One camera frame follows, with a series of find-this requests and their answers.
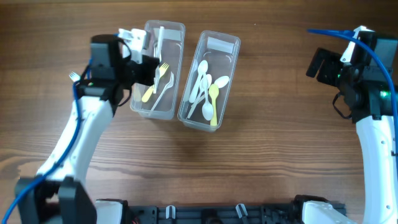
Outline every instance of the green led light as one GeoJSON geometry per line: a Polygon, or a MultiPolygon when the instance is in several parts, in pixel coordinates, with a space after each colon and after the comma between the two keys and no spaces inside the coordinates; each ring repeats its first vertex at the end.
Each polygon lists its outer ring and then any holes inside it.
{"type": "Polygon", "coordinates": [[[380,91],[380,96],[381,97],[385,97],[385,96],[388,96],[388,95],[390,95],[389,91],[380,91]]]}

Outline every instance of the yellow plastic spoon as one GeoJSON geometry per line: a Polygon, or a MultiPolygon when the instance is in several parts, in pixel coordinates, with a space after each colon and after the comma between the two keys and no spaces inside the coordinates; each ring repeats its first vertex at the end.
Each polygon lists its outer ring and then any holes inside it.
{"type": "Polygon", "coordinates": [[[211,84],[210,88],[209,88],[209,95],[211,98],[211,104],[213,105],[213,117],[210,120],[210,125],[211,126],[217,126],[217,111],[216,111],[216,99],[219,93],[219,89],[218,86],[215,84],[211,84]]]}

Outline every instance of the white bracket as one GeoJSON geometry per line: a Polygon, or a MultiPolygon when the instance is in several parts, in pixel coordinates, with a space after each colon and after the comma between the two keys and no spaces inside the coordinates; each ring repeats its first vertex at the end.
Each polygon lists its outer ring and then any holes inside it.
{"type": "MultiPolygon", "coordinates": [[[[368,28],[366,28],[366,26],[359,26],[359,27],[357,27],[354,30],[355,34],[354,34],[353,38],[357,39],[359,32],[363,31],[363,30],[364,31],[372,31],[372,32],[374,32],[373,30],[369,30],[368,28]]],[[[343,63],[350,62],[351,61],[351,56],[353,56],[354,48],[355,48],[355,43],[354,42],[350,42],[348,44],[347,49],[344,51],[343,56],[341,56],[340,62],[343,62],[343,63]]]]}
{"type": "MultiPolygon", "coordinates": [[[[142,50],[147,38],[147,32],[140,29],[132,29],[131,31],[119,29],[120,38],[129,46],[131,50],[131,60],[138,64],[142,63],[142,50]]],[[[123,46],[123,57],[130,54],[126,46],[123,46]]]]}
{"type": "Polygon", "coordinates": [[[354,224],[346,216],[337,212],[333,206],[325,202],[308,201],[303,205],[302,221],[305,224],[354,224]]]}

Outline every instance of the yellow plastic fork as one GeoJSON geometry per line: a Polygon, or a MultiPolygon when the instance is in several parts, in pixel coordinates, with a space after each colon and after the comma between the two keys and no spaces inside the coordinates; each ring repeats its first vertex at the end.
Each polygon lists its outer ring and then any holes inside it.
{"type": "MultiPolygon", "coordinates": [[[[159,71],[160,71],[160,78],[166,74],[167,69],[169,68],[169,65],[167,63],[164,63],[162,66],[160,66],[159,71]]],[[[155,85],[152,85],[148,88],[148,90],[145,92],[144,96],[142,96],[141,101],[146,103],[148,102],[150,96],[152,96],[152,93],[154,92],[155,85]]]]}

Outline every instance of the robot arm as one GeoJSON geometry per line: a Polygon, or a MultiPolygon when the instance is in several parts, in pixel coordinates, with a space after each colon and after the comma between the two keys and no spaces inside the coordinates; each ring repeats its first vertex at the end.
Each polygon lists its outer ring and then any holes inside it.
{"type": "MultiPolygon", "coordinates": [[[[96,223],[96,207],[85,192],[84,183],[88,166],[97,142],[111,122],[123,98],[123,90],[132,93],[132,85],[153,85],[159,59],[143,55],[141,50],[149,45],[150,35],[133,29],[126,41],[115,35],[97,35],[91,39],[92,63],[88,65],[76,86],[81,112],[78,137],[66,159],[46,180],[31,190],[19,203],[22,223],[96,223]],[[120,46],[129,52],[122,57],[120,46]],[[85,80],[88,68],[91,78],[85,80]],[[58,195],[58,202],[47,199],[58,195]]],[[[37,176],[47,173],[59,160],[69,144],[77,124],[76,104],[72,105],[70,119],[60,140],[37,176]]],[[[16,195],[34,179],[21,177],[16,185],[16,195]]],[[[101,212],[119,210],[120,204],[103,203],[101,212]]],[[[101,214],[105,223],[106,215],[101,214]]]]}
{"type": "MultiPolygon", "coordinates": [[[[73,177],[76,181],[80,181],[84,185],[88,166],[98,140],[113,119],[112,107],[109,100],[102,101],[98,97],[83,96],[79,100],[79,104],[82,111],[82,122],[78,138],[69,155],[64,160],[63,167],[48,176],[47,180],[63,181],[66,177],[73,177]]],[[[61,138],[58,140],[50,157],[40,167],[36,175],[43,175],[59,160],[72,138],[72,134],[76,128],[76,120],[76,104],[73,103],[68,124],[63,130],[61,138]]]]}
{"type": "MultiPolygon", "coordinates": [[[[359,27],[355,32],[355,36],[381,58],[391,75],[398,40],[365,27],[359,27]]],[[[350,42],[343,56],[318,49],[307,76],[315,77],[317,72],[319,82],[335,86],[340,91],[333,105],[339,96],[344,96],[351,114],[345,116],[336,107],[335,110],[356,124],[364,161],[366,204],[363,223],[397,223],[394,125],[391,97],[381,70],[367,52],[350,42]]],[[[329,213],[330,208],[318,202],[307,202],[302,212],[304,223],[342,221],[338,219],[341,218],[338,213],[329,213]]]]}
{"type": "Polygon", "coordinates": [[[394,125],[391,116],[373,120],[372,116],[356,123],[361,141],[365,178],[365,213],[363,223],[397,223],[398,181],[394,125]]]}

